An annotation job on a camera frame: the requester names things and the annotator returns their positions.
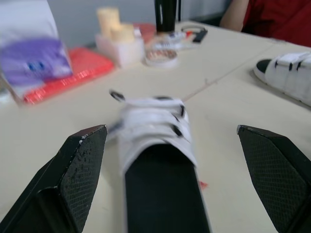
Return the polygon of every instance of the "table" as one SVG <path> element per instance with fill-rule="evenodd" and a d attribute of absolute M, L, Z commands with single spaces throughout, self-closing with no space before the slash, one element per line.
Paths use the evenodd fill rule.
<path fill-rule="evenodd" d="M 183 22 L 183 25 L 195 24 Z M 187 107 L 199 179 L 215 233 L 276 233 L 249 177 L 238 124 L 289 137 L 306 155 L 310 108 L 263 85 L 251 74 L 256 62 L 305 47 L 208 26 L 199 50 L 179 54 L 179 65 L 156 69 L 137 64 L 116 70 L 35 106 L 0 108 L 0 219 L 30 179 L 56 155 L 66 138 L 84 128 L 111 124 L 122 104 L 109 89 L 129 98 L 166 95 Z M 85 233 L 123 230 L 123 187 L 118 154 L 107 144 Z"/>

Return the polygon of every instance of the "wall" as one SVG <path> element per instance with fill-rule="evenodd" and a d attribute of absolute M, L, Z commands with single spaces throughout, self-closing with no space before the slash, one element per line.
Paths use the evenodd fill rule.
<path fill-rule="evenodd" d="M 117 6 L 124 22 L 155 22 L 153 0 L 48 0 L 58 31 L 68 47 L 94 42 L 96 8 Z M 228 0 L 182 0 L 182 19 L 219 13 Z"/>

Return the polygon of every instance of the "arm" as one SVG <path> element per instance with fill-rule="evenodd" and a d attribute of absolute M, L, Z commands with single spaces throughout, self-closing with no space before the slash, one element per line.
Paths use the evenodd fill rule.
<path fill-rule="evenodd" d="M 249 0 L 232 0 L 220 22 L 220 26 L 240 32 L 243 28 L 248 4 Z"/>

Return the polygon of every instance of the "person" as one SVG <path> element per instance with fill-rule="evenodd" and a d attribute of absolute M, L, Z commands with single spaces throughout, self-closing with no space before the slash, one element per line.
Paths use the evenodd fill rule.
<path fill-rule="evenodd" d="M 220 26 L 311 47 L 311 0 L 232 0 Z"/>

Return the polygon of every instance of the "black cup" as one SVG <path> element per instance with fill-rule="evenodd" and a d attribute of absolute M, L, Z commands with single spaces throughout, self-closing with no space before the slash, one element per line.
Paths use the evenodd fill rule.
<path fill-rule="evenodd" d="M 156 31 L 171 33 L 175 31 L 177 0 L 155 0 Z"/>

